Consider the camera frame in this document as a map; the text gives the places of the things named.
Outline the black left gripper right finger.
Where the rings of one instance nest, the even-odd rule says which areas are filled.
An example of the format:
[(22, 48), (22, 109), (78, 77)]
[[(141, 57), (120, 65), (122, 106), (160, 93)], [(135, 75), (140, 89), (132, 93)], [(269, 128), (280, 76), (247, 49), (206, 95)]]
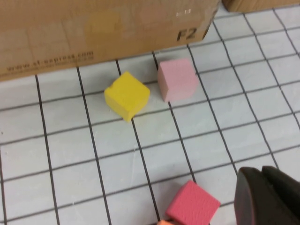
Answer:
[(263, 166), (262, 174), (275, 192), (273, 213), (278, 225), (300, 223), (300, 183), (272, 166)]

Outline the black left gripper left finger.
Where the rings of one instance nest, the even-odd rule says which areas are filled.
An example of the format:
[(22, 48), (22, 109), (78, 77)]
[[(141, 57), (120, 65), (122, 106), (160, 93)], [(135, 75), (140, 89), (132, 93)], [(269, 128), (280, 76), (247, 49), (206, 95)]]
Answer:
[(239, 169), (234, 197), (236, 224), (277, 225), (275, 192), (267, 179), (253, 167)]

